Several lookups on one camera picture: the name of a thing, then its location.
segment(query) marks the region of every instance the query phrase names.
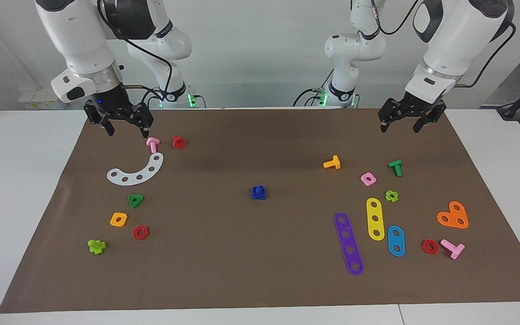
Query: green triangular piece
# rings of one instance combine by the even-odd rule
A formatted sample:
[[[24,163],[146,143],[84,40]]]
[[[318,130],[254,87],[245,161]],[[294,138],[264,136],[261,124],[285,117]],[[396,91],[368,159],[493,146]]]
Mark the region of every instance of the green triangular piece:
[[[137,208],[142,201],[144,201],[143,195],[130,195],[128,197],[128,203],[132,208]]]

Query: white table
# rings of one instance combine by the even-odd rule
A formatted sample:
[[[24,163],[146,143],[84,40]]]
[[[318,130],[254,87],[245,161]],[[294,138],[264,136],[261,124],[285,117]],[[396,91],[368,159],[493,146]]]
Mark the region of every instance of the white table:
[[[520,126],[495,111],[446,115],[520,240]],[[0,303],[84,121],[83,111],[0,111]],[[520,302],[0,315],[0,324],[41,323],[512,325]]]

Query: red toy piece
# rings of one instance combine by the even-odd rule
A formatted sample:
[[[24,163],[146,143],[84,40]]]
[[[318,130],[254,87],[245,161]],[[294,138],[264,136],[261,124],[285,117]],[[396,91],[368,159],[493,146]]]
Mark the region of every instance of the red toy piece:
[[[135,239],[146,239],[148,235],[150,234],[150,231],[148,230],[148,227],[146,226],[137,226],[136,229],[134,229],[134,238]]]
[[[172,144],[174,148],[181,149],[186,146],[186,140],[179,135],[172,136]]]
[[[422,249],[427,254],[435,255],[439,252],[439,245],[432,239],[427,239],[422,242]]]

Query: lime green toy piece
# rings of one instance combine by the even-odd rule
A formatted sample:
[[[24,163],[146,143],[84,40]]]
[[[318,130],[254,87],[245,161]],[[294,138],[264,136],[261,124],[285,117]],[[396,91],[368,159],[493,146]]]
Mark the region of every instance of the lime green toy piece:
[[[389,202],[396,202],[399,200],[399,194],[396,193],[395,191],[391,191],[391,190],[388,190],[386,191],[386,201],[389,201]]]
[[[402,177],[403,171],[402,171],[402,169],[400,169],[400,165],[402,165],[402,164],[403,164],[402,160],[394,160],[393,162],[388,164],[388,167],[395,169],[396,177]]]
[[[132,208],[137,208],[143,201],[144,197],[142,195],[130,195],[128,197],[128,203]]]
[[[94,253],[95,255],[102,254],[103,250],[107,247],[105,242],[95,241],[93,239],[90,239],[87,242],[87,245],[89,246],[89,252]]]

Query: plastic toy part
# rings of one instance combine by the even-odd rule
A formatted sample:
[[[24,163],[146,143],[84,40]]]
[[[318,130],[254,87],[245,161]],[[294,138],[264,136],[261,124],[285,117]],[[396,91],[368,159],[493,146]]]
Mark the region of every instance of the plastic toy part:
[[[448,208],[450,209],[450,212],[439,212],[437,214],[439,224],[460,229],[466,229],[469,227],[469,218],[467,218],[467,213],[462,204],[456,201],[451,201],[448,204]]]
[[[152,154],[158,152],[158,150],[155,148],[155,146],[157,146],[158,144],[159,140],[157,138],[148,138],[148,140],[146,140],[146,146],[150,147]]]
[[[340,169],[340,160],[338,159],[338,156],[336,156],[336,154],[334,156],[332,156],[332,160],[326,161],[324,163],[324,168],[330,168],[330,167]]]
[[[376,177],[374,177],[372,173],[365,173],[365,175],[361,176],[361,181],[365,183],[366,186],[371,186],[376,183]]]
[[[426,239],[422,241],[421,247],[427,254],[435,255],[439,253],[439,245],[432,239]]]
[[[385,198],[386,198],[386,201],[394,203],[399,200],[399,194],[396,193],[395,191],[388,190],[388,191],[386,191]]]
[[[393,162],[388,164],[388,167],[394,168],[396,176],[401,177],[403,175],[403,172],[402,172],[402,169],[400,169],[400,165],[402,165],[402,164],[403,164],[402,160],[394,160]]]
[[[382,241],[382,239],[384,239],[382,205],[376,198],[369,198],[367,200],[367,221],[370,238],[375,241]]]
[[[346,269],[352,275],[361,275],[365,271],[362,263],[361,253],[358,251],[357,239],[354,237],[353,227],[350,226],[350,220],[346,214],[339,212],[334,215],[334,224],[336,233],[344,255]]]
[[[174,148],[181,149],[186,146],[186,140],[179,135],[172,136],[172,144]]]
[[[128,203],[130,204],[130,207],[137,208],[138,205],[140,205],[144,201],[143,195],[130,195],[128,197]]]
[[[146,226],[137,226],[136,229],[133,231],[134,238],[135,239],[146,239],[148,235],[150,234],[150,231],[148,230],[148,227]]]
[[[450,257],[454,260],[456,260],[457,257],[459,257],[460,253],[464,249],[463,244],[459,244],[458,246],[452,245],[450,241],[443,239],[441,240],[441,245],[445,247],[446,249],[450,250]]]
[[[150,161],[144,169],[136,173],[124,173],[119,168],[107,172],[107,179],[120,186],[138,185],[152,178],[163,164],[163,154],[156,152],[150,156]]]
[[[406,253],[404,231],[399,226],[388,227],[388,251],[396,257],[402,257]]]
[[[115,214],[111,216],[110,224],[114,227],[123,227],[126,221],[128,221],[127,214],[122,214],[122,212],[115,212]]]
[[[103,250],[107,247],[105,242],[95,241],[93,239],[90,239],[87,242],[87,245],[89,246],[89,252],[94,253],[95,255],[103,254]]]
[[[262,185],[252,187],[252,198],[255,200],[266,199],[266,189]]]

